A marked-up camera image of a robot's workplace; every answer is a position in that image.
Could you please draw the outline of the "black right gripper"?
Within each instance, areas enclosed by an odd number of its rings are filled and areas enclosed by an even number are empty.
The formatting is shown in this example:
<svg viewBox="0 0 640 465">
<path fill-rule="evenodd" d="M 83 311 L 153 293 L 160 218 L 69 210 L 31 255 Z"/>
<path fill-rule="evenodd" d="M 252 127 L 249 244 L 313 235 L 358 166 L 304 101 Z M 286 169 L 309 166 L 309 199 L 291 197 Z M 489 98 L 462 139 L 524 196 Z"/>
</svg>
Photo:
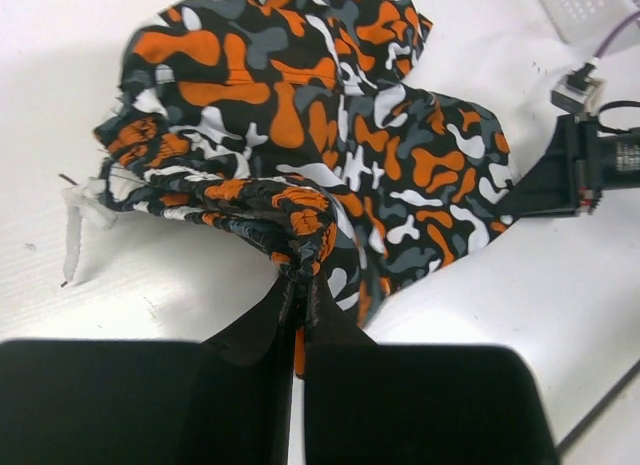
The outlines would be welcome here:
<svg viewBox="0 0 640 465">
<path fill-rule="evenodd" d="M 499 200 L 517 218 L 593 214 L 605 191 L 639 188 L 639 128 L 605 132 L 595 115 L 562 115 L 536 164 Z"/>
</svg>

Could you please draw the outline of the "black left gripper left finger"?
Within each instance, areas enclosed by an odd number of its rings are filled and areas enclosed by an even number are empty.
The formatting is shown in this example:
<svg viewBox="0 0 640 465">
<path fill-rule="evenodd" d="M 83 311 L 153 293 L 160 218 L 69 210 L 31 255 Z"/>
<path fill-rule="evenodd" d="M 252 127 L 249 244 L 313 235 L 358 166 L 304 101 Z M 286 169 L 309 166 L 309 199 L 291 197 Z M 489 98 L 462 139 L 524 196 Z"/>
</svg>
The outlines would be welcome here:
<svg viewBox="0 0 640 465">
<path fill-rule="evenodd" d="M 14 339 L 1 346 L 5 464 L 283 464 L 293 285 L 203 342 Z"/>
</svg>

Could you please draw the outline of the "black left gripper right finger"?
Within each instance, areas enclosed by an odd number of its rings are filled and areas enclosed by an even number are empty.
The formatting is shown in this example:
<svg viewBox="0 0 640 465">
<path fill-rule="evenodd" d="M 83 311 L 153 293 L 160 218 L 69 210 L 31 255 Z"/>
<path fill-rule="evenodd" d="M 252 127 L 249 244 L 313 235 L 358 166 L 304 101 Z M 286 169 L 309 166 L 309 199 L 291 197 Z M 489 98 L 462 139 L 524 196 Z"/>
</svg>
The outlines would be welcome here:
<svg viewBox="0 0 640 465">
<path fill-rule="evenodd" d="M 309 464 L 555 464 L 524 360 L 499 345 L 379 344 L 309 289 L 304 446 Z"/>
</svg>

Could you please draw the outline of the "orange grey camouflage shorts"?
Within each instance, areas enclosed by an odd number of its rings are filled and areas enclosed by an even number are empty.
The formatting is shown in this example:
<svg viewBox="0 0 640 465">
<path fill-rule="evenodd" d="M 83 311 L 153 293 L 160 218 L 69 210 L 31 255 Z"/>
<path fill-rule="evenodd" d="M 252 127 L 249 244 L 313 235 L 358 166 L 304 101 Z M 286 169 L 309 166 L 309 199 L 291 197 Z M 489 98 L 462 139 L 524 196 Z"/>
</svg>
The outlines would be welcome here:
<svg viewBox="0 0 640 465">
<path fill-rule="evenodd" d="M 137 29 L 65 191 L 71 283 L 85 222 L 138 211 L 211 226 L 359 325 L 513 224 L 496 116 L 410 86 L 432 23 L 412 0 L 182 0 Z"/>
</svg>

